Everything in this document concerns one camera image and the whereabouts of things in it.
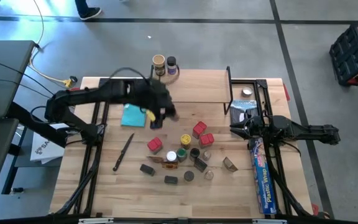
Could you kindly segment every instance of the white bottle cap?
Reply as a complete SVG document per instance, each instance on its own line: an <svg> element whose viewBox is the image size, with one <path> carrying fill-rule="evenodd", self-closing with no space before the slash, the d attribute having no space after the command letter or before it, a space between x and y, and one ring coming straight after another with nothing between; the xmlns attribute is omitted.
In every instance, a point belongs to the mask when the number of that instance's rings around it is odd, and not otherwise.
<svg viewBox="0 0 358 224"><path fill-rule="evenodd" d="M176 154L174 151L169 151L169 152L167 153L167 160L168 160L169 162L175 162L176 159L177 159L177 154Z"/></svg>

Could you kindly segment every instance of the white cable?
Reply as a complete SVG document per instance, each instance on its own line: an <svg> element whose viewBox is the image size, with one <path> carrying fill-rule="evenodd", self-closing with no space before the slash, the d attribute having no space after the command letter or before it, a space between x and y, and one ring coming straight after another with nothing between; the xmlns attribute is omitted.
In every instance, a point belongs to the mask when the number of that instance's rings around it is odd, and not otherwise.
<svg viewBox="0 0 358 224"><path fill-rule="evenodd" d="M42 37L44 36L44 29L45 29L45 27L44 27L44 18L42 17L42 13L41 13L40 8L38 7L37 1L33 0L33 2L35 3L35 6L37 6L37 9L38 9L38 12L39 12L39 14L40 14L41 21L42 21L42 32L41 32L40 39L39 39L38 42L37 42L37 44L40 44L41 39L42 39ZM33 49L32 49L32 52L31 52L31 58L30 58L29 68L31 68L33 71L37 72L39 75L41 75L41 76L43 76L43 77L45 77L45 78L48 78L48 79L53 80L53 81L55 81L55 82L65 83L64 80L59 80L59 79L57 79L57 78L49 77L49 76L47 76L46 74L44 74L44 73L42 73L42 72L40 72L40 71L37 70L37 68L36 68L36 67L34 66L34 64L33 64L33 60L34 60L34 57L35 57L35 55L36 55L36 54L34 53L35 49L36 49L36 47L33 48Z"/></svg>

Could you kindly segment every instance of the black cable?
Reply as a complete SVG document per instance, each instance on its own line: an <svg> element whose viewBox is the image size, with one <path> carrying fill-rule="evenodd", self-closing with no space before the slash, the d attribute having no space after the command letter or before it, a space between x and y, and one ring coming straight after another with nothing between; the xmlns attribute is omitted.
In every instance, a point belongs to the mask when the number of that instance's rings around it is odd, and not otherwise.
<svg viewBox="0 0 358 224"><path fill-rule="evenodd" d="M34 121L35 123L39 123L39 124L50 124L50 122L43 122L43 121L37 121L34 117L34 115L32 114L36 109L39 109L39 108L46 108L46 106L36 106L35 108L33 108L31 111L30 111L30 117L31 117L31 120Z"/></svg>
<svg viewBox="0 0 358 224"><path fill-rule="evenodd" d="M302 156L301 151L300 151L296 146L294 146L293 144L290 144L290 143L288 143L288 142L286 142L286 141L281 141L281 142L284 143L284 144L287 144L287 145L291 146L291 147L294 148L294 149L296 149L296 150L299 152L299 156Z"/></svg>
<svg viewBox="0 0 358 224"><path fill-rule="evenodd" d="M76 140L76 141L68 142L68 143L66 143L66 146L68 146L69 144L77 143L77 142L82 142L82 140Z"/></svg>
<svg viewBox="0 0 358 224"><path fill-rule="evenodd" d="M53 93L52 93L50 90L48 90L47 87L43 86L40 82L38 82L37 80L33 79L33 78L30 77L29 75L26 75L25 73L20 72L20 71L14 69L14 68L12 68L12 67L9 67L9 66L7 66L7 65L4 65L3 63L0 63L0 66L9 68L9 69L11 69L11 70L13 70L13 71L15 71L15 72L18 72L18 73L20 73L20 74L22 74L22 75L24 75L24 76L26 76L26 77L29 77L31 80L33 80L34 82L36 82L38 85L40 85L42 88L44 88L44 89L47 90L50 94L53 95Z"/></svg>
<svg viewBox="0 0 358 224"><path fill-rule="evenodd" d="M17 82L14 82L14 81L10 81L10 80L2 80L2 79L0 79L0 81L10 82L10 83L15 83L15 84L17 84L17 85L23 86L24 88L27 88L27 89L29 89L29 90L31 90L31 91L36 92L36 93L40 94L41 96L44 96L44 97L46 97L46 98L50 99L50 97L49 97L49 96L44 95L44 94L42 94L42 93L38 92L37 90L33 90L33 89L31 89L30 87L27 87L27 86L22 85L22 84L20 84L20 83L17 83Z"/></svg>
<svg viewBox="0 0 358 224"><path fill-rule="evenodd" d="M130 68L130 67L122 67L122 68L118 68L117 70L115 70L111 75L110 75L110 78L112 78L113 76L115 76L117 73L121 72L121 71L125 71L125 70L128 70L128 71L131 71L131 72L134 72L138 75L140 75L143 80L146 82L146 84L150 85L149 81L146 79L146 77L144 77L144 75L142 75L138 70L135 70L133 68Z"/></svg>

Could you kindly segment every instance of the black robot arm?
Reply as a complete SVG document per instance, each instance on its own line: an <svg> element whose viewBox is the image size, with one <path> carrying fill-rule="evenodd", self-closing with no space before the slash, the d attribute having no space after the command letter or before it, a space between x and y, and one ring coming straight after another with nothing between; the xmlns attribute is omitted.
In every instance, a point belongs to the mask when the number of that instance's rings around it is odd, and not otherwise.
<svg viewBox="0 0 358 224"><path fill-rule="evenodd" d="M176 115L169 91L160 81L153 79L109 79L99 88L58 91L47 101L45 119L49 122L65 123L79 129L84 143L96 144L105 125L85 123L70 111L69 106L97 102L130 103L139 106L141 109L150 110L155 115L156 120L160 122L166 116L174 117Z"/></svg>
<svg viewBox="0 0 358 224"><path fill-rule="evenodd" d="M317 140L325 144L336 145L341 140L338 128L330 124L302 126L284 116L270 116L265 124L260 116L245 118L230 125L231 132L244 139L263 136L274 140Z"/></svg>

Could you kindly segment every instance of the gray floor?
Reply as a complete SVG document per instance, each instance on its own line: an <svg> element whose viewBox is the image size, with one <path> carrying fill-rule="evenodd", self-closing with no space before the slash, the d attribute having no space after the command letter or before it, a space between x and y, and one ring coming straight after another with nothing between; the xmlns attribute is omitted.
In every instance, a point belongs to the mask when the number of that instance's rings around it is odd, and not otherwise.
<svg viewBox="0 0 358 224"><path fill-rule="evenodd" d="M37 2L45 16L76 16L74 1ZM358 20L358 1L275 2L282 20ZM273 19L269 0L89 0L88 3L104 9L102 18ZM38 16L32 1L0 2L0 17L22 15ZM339 145L315 143L334 215L337 219L358 221L358 87L343 88L336 83L328 55L330 45L348 26L282 25L309 123L333 124L340 129ZM40 22L25 19L0 21L0 40L37 40L41 27ZM275 24L52 21L45 23L40 44L44 51L35 58L36 66L58 78L107 76L124 66L148 74L155 54L176 56L182 68L224 69L230 65L234 77L279 77L290 93L291 115L300 121ZM52 91L59 90L31 70L26 73ZM22 84L38 88L28 79ZM20 88L15 101L31 109L44 105L46 99ZM299 145L311 200L321 205L306 145L303 142ZM0 175L0 191L10 160L8 157ZM57 174L56 168L19 169L14 185L28 191L19 197L0 195L0 218L46 214Z"/></svg>

